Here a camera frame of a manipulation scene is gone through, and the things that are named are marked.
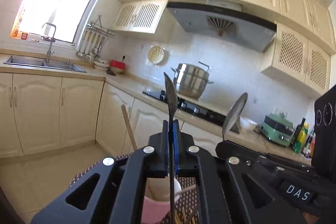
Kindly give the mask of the silver metal spoon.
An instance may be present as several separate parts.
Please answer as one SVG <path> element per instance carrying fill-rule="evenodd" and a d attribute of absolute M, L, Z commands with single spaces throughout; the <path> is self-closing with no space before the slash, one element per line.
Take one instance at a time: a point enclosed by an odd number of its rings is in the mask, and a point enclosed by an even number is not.
<path fill-rule="evenodd" d="M 223 139 L 225 135 L 230 131 L 232 126 L 236 123 L 237 119 L 239 118 L 240 114 L 242 113 L 246 102 L 248 99 L 248 93 L 243 93 L 237 101 L 231 106 L 227 116 L 224 120 L 224 124 L 222 127 L 222 136 Z"/>

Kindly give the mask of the steel kitchen sink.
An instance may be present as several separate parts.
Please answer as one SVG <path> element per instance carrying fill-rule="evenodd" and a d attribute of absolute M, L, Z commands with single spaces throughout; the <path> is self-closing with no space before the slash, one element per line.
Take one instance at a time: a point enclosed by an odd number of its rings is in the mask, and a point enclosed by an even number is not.
<path fill-rule="evenodd" d="M 67 61 L 56 61 L 56 60 L 46 61 L 46 59 L 41 59 L 37 57 L 12 55 L 4 62 L 4 64 L 86 73 L 84 69 L 80 68 L 77 65 L 74 65 L 68 60 Z"/>

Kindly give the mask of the pink utensil cup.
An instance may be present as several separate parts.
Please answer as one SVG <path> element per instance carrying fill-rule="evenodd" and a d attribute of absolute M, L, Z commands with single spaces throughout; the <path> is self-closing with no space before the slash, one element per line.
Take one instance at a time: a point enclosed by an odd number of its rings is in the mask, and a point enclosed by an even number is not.
<path fill-rule="evenodd" d="M 170 179 L 148 178 L 146 184 L 141 223 L 159 223 L 170 212 Z"/>

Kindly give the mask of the brown polka dot tablecloth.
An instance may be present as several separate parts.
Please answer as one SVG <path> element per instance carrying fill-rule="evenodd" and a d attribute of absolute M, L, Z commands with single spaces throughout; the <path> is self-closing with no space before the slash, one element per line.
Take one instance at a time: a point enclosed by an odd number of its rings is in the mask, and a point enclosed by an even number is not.
<path fill-rule="evenodd" d="M 78 173 L 70 183 L 69 187 L 74 185 L 78 180 L 82 178 L 86 173 L 88 173 L 92 168 L 94 168 L 99 162 L 102 160 L 95 162 L 90 165 L 86 170 Z M 188 177 L 177 177 L 177 181 L 180 183 L 182 189 L 187 188 L 189 186 L 195 186 L 195 178 Z M 185 223 L 188 217 L 194 212 L 196 208 L 197 202 L 197 191 L 195 188 L 189 190 L 188 192 L 182 193 L 177 201 L 175 202 L 175 223 Z"/>

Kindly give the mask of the black gas stove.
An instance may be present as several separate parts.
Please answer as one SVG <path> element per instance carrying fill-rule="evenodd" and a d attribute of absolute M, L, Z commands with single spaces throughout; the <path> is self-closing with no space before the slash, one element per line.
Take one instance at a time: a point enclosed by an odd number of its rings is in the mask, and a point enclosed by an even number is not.
<path fill-rule="evenodd" d="M 155 98 L 156 100 L 159 100 L 165 104 L 168 104 L 166 92 L 164 90 L 160 92 L 144 91 L 143 94 L 146 94 L 151 98 Z M 226 119 L 226 116 L 219 114 L 215 111 L 212 111 L 210 109 L 204 108 L 202 106 L 196 105 L 180 97 L 177 97 L 177 100 L 178 100 L 177 109 L 181 110 L 182 112 L 188 113 L 194 117 L 197 117 L 203 121 L 206 121 L 207 123 L 219 126 L 221 128 L 220 133 L 222 134 L 222 127 Z"/>

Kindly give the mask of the condiment bottles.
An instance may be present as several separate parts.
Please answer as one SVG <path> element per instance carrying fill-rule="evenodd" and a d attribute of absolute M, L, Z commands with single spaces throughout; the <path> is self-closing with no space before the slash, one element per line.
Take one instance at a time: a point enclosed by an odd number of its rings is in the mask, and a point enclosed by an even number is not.
<path fill-rule="evenodd" d="M 314 127 L 311 129 L 306 122 L 299 126 L 299 132 L 294 139 L 293 151 L 296 154 L 302 154 L 305 158 L 310 159 L 313 155 L 313 146 L 315 141 Z"/>

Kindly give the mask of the wooden chopstick in cup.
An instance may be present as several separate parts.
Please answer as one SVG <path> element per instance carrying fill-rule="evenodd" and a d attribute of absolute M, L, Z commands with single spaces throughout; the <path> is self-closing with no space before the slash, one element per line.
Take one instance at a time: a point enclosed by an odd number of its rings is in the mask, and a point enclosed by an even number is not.
<path fill-rule="evenodd" d="M 125 125 L 126 125 L 126 129 L 127 129 L 127 133 L 128 133 L 130 142 L 131 142 L 131 146 L 132 146 L 133 150 L 136 151 L 138 149 L 137 144 L 136 144 L 134 136 L 133 136 L 133 131 L 131 129 L 131 125 L 130 125 L 129 117 L 128 117 L 128 114 L 127 114 L 126 106 L 124 104 L 121 105 L 121 111 L 122 111 L 122 114 L 123 114 L 123 119 L 124 119 L 124 122 L 125 122 Z"/>

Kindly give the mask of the green countertop appliance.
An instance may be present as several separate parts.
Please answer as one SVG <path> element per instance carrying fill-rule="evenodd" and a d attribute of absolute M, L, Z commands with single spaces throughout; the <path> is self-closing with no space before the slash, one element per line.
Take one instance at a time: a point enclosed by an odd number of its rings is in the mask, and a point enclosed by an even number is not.
<path fill-rule="evenodd" d="M 268 114 L 261 123 L 260 132 L 269 140 L 284 147 L 291 143 L 294 128 L 293 123 L 282 115 Z"/>

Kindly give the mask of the steel stock pot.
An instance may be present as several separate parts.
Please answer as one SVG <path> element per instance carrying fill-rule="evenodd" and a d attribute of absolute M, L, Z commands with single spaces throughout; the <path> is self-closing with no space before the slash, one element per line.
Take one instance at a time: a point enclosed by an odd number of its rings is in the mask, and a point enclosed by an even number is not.
<path fill-rule="evenodd" d="M 207 70 L 185 63 L 179 63 L 176 69 L 171 68 L 174 72 L 173 83 L 178 94 L 198 99 L 203 94 L 207 84 L 214 83 L 209 81 L 212 67 L 200 61 L 198 63 L 207 67 Z"/>

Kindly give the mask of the red bowl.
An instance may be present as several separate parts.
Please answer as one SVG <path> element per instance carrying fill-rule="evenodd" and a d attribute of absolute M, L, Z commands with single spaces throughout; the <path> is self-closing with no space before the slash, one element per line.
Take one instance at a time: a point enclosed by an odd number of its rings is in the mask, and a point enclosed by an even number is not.
<path fill-rule="evenodd" d="M 109 62 L 109 70 L 115 74 L 123 73 L 126 69 L 126 64 L 120 61 L 111 60 Z"/>

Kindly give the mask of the hanging utensil rack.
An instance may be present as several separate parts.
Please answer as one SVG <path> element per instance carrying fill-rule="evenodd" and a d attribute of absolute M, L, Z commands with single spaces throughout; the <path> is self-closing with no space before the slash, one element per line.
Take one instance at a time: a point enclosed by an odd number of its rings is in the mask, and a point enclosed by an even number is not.
<path fill-rule="evenodd" d="M 91 62 L 100 57 L 104 44 L 115 37 L 116 34 L 112 30 L 102 25 L 101 15 L 99 15 L 95 21 L 86 24 L 76 56 L 86 62 Z"/>

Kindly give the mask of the range hood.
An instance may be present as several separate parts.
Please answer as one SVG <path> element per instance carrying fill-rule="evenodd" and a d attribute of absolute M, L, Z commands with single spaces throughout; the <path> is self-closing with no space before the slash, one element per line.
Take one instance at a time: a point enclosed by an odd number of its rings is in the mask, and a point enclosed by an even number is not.
<path fill-rule="evenodd" d="M 185 32 L 210 36 L 265 52 L 277 25 L 242 11 L 198 3 L 169 2 L 167 9 Z"/>

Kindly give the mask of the cream upper cabinets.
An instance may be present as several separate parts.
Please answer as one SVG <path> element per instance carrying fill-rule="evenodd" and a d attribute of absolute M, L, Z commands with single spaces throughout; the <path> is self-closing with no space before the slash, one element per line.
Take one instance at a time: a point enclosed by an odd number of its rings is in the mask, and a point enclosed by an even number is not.
<path fill-rule="evenodd" d="M 262 73 L 293 81 L 312 96 L 329 90 L 335 36 L 328 8 L 319 0 L 119 0 L 116 31 L 157 34 L 162 22 L 176 20 L 169 2 L 198 3 L 242 11 L 277 25 L 266 48 Z"/>

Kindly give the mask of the chrome faucet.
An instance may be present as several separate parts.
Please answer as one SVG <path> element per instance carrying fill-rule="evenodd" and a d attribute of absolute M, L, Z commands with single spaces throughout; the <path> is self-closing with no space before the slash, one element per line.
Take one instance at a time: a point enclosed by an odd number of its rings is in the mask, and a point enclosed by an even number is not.
<path fill-rule="evenodd" d="M 55 40 L 56 26 L 55 26 L 53 23 L 51 23 L 51 22 L 45 22 L 45 23 L 42 25 L 42 27 L 44 27 L 45 25 L 54 28 L 54 32 L 53 32 L 53 34 L 52 34 L 52 37 L 49 37 L 49 36 L 42 36 L 43 41 L 48 41 L 48 42 L 50 42 L 49 49 L 48 49 L 47 54 L 46 54 L 46 62 L 48 63 L 48 62 L 50 61 L 50 57 L 54 54 L 54 52 L 52 52 L 52 45 L 53 45 L 53 43 L 56 41 L 56 40 Z"/>

